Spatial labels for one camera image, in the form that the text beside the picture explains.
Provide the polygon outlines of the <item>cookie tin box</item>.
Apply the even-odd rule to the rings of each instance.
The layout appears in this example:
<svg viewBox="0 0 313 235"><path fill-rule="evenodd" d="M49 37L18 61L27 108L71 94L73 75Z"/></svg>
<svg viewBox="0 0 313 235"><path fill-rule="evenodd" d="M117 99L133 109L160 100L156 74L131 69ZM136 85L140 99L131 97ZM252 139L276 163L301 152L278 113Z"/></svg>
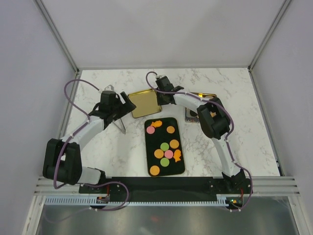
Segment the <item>cookie tin box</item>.
<svg viewBox="0 0 313 235"><path fill-rule="evenodd" d="M192 94L197 95L201 98L207 98L207 99L212 99L214 97L217 97L216 94L195 93L195 92L192 92ZM190 109L185 108L185 122L199 123L200 121L199 121L198 115L195 112L193 112Z"/></svg>

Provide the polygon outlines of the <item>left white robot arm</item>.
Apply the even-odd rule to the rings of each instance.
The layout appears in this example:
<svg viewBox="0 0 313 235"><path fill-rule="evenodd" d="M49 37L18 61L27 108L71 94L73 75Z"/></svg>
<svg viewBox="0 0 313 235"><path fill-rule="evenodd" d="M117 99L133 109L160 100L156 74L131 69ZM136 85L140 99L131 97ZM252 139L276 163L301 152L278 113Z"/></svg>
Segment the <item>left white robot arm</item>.
<svg viewBox="0 0 313 235"><path fill-rule="evenodd" d="M136 108L122 92L103 91L100 102L87 114L87 119L61 139L50 139L46 146L43 176L53 180L55 189L65 185L87 184L96 193L106 190L105 173L82 165L81 151L112 122L121 119Z"/></svg>

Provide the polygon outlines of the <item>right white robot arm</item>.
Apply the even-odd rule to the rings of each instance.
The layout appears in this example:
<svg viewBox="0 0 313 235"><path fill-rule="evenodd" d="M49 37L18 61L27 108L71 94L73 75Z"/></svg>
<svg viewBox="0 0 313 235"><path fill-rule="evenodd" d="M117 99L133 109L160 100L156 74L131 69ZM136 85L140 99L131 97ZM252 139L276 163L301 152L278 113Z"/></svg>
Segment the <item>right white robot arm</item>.
<svg viewBox="0 0 313 235"><path fill-rule="evenodd" d="M187 108L198 115L202 132L210 138L218 152L222 164L224 189L235 193L249 177L248 193L253 192L251 173L236 162L231 151L229 136L234 130L234 121L221 101L214 97L203 98L174 85L167 76L157 76L157 95L160 105L175 104Z"/></svg>

